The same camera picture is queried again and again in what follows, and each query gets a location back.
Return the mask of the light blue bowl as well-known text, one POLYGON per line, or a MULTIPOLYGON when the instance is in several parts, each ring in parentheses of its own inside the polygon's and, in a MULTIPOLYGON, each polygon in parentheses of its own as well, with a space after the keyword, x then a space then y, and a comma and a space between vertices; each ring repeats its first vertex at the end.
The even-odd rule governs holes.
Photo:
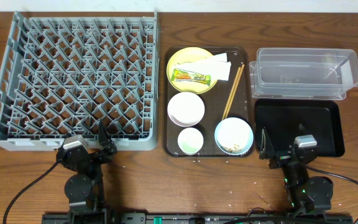
POLYGON ((226 118, 216 126, 214 139, 222 152, 231 156, 244 156, 252 150, 254 133, 247 121, 226 118))

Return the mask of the white cup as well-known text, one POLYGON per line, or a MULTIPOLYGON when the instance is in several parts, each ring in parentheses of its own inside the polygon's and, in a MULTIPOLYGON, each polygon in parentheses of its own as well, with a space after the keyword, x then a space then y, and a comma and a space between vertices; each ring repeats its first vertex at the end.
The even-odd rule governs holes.
POLYGON ((179 148, 186 155, 195 155, 203 147, 204 138, 196 128, 183 129, 177 139, 179 148))

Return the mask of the green snack wrapper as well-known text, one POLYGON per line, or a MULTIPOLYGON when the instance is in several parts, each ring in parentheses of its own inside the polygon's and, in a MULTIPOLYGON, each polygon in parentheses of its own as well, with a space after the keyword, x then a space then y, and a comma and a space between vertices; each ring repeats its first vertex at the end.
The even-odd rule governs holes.
POLYGON ((207 86, 211 84, 211 76, 210 75, 203 75, 200 73, 190 72, 186 70, 181 70, 175 68, 173 70, 173 74, 170 78, 171 81, 176 82, 196 82, 201 83, 207 86))

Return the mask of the white paper napkin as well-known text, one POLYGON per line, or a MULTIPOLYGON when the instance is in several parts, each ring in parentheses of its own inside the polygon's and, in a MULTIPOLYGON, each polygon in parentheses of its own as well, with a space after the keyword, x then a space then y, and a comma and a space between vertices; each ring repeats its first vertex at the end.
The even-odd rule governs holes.
POLYGON ((227 60, 227 53, 217 54, 195 62, 183 62, 174 66, 186 72, 210 75, 213 80, 228 81, 231 62, 227 60))

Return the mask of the yellow plate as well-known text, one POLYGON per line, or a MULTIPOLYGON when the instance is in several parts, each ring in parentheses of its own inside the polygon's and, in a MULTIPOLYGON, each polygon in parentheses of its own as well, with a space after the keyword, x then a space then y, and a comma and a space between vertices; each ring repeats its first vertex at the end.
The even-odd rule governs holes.
POLYGON ((210 90, 218 82, 217 80, 212 80, 210 86, 197 83, 197 82, 188 82, 188 81, 171 81, 171 76, 173 75, 173 70, 177 64, 195 62, 207 57, 212 56, 212 53, 208 50, 202 49, 200 47, 186 47, 176 51, 170 58, 167 63, 167 78, 169 83, 180 92, 192 92, 195 94, 202 94, 210 90))

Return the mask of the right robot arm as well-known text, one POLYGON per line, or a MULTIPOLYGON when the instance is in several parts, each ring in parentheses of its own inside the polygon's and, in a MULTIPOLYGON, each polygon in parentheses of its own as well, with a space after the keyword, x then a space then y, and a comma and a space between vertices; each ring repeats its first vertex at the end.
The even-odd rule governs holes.
POLYGON ((260 159, 267 159, 270 169, 284 174, 288 201, 296 213, 323 213, 331 209, 333 182, 328 177, 308 174, 307 164, 317 157, 317 141, 312 135, 297 136, 284 151, 274 149, 267 130, 262 129, 260 159))

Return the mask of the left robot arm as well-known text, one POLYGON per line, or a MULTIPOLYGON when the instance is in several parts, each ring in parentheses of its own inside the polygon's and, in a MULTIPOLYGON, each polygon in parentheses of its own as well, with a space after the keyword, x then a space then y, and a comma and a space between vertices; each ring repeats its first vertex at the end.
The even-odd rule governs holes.
POLYGON ((101 166, 112 161, 117 153, 103 123, 99 123, 98 143, 101 149, 88 152, 89 144, 80 134, 64 139, 58 148, 57 162, 76 172, 65 184, 69 199, 68 223, 114 223, 114 212, 105 205, 101 166))

